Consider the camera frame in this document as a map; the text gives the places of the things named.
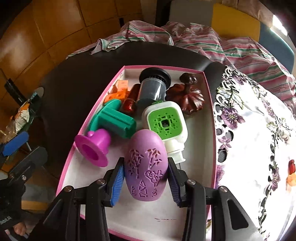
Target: screw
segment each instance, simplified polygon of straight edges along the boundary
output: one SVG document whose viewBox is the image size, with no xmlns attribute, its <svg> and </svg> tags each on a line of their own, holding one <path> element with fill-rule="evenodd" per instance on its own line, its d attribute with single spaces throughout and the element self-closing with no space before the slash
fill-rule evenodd
<svg viewBox="0 0 296 241">
<path fill-rule="evenodd" d="M 99 184 L 99 185 L 103 185 L 103 184 L 105 184 L 105 180 L 104 179 L 98 179 L 97 181 L 97 184 Z"/>
<path fill-rule="evenodd" d="M 188 180 L 187 180 L 187 183 L 188 183 L 189 185 L 195 185 L 196 181 L 195 181 L 194 179 L 188 179 Z"/>
<path fill-rule="evenodd" d="M 64 191 L 65 192 L 70 192 L 72 190 L 72 187 L 71 186 L 65 186 L 64 187 Z"/>
<path fill-rule="evenodd" d="M 228 192 L 227 187 L 224 187 L 224 186 L 221 186 L 221 187 L 220 187 L 220 190 L 221 190 L 222 192 Z"/>
</svg>

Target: purple plastic toy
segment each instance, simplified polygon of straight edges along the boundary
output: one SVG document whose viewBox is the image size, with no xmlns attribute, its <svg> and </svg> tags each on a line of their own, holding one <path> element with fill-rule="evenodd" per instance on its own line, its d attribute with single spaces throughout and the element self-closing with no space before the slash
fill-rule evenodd
<svg viewBox="0 0 296 241">
<path fill-rule="evenodd" d="M 124 158 L 126 184 L 133 198 L 160 198 L 167 181 L 168 156 L 163 141 L 151 130 L 136 132 Z"/>
<path fill-rule="evenodd" d="M 111 137 L 105 129 L 89 131 L 87 137 L 77 135 L 75 144 L 80 153 L 92 164 L 98 167 L 106 167 L 108 160 L 106 154 L 111 143 Z"/>
</svg>

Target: gray panel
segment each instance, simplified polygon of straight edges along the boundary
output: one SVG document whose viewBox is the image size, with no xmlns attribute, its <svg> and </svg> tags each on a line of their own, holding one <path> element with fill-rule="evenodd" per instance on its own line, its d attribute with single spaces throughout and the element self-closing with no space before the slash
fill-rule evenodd
<svg viewBox="0 0 296 241">
<path fill-rule="evenodd" d="M 180 22 L 185 26 L 190 23 L 211 26 L 213 5 L 212 1 L 174 0 L 170 5 L 169 21 Z"/>
</svg>

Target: orange block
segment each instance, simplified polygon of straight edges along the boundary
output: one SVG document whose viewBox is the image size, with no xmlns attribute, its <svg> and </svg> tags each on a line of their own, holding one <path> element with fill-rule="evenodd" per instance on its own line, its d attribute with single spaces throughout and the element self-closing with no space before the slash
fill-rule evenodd
<svg viewBox="0 0 296 241">
<path fill-rule="evenodd" d="M 104 104 L 106 102 L 108 102 L 109 100 L 112 100 L 112 99 L 119 99 L 119 100 L 121 100 L 123 102 L 126 99 L 127 91 L 128 91 L 127 89 L 124 89 L 123 91 L 119 91 L 119 92 L 116 92 L 114 94 L 107 95 L 105 100 L 104 100 Z"/>
<path fill-rule="evenodd" d="M 118 80 L 117 81 L 117 91 L 123 91 L 128 89 L 128 80 Z"/>
</svg>

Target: striped fabric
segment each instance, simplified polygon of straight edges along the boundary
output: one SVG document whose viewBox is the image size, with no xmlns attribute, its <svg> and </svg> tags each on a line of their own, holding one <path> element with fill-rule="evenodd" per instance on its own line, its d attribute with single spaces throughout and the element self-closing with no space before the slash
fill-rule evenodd
<svg viewBox="0 0 296 241">
<path fill-rule="evenodd" d="M 126 23 L 119 33 L 98 39 L 68 57 L 94 48 L 91 54 L 110 51 L 129 41 L 147 41 L 186 48 L 245 73 L 282 100 L 296 116 L 295 78 L 264 47 L 251 38 L 223 39 L 208 26 L 192 23 L 189 28 L 168 22 L 159 28 L 142 22 Z"/>
</svg>

